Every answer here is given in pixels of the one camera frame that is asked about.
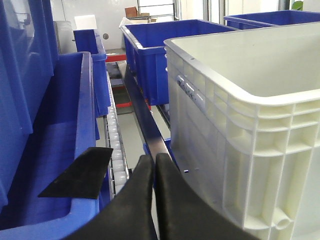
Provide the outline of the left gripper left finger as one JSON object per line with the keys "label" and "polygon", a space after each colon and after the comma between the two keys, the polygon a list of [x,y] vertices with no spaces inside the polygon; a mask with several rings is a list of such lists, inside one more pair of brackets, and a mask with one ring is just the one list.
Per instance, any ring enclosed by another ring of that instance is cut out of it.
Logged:
{"label": "left gripper left finger", "polygon": [[92,220],[66,240],[153,240],[152,188],[154,162],[141,155],[129,180]]}

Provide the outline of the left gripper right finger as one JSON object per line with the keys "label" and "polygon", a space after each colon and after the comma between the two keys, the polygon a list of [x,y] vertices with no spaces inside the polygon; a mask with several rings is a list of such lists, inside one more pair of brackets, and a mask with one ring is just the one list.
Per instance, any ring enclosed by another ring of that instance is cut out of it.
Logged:
{"label": "left gripper right finger", "polygon": [[255,239],[203,201],[166,153],[156,155],[155,198],[162,240]]}

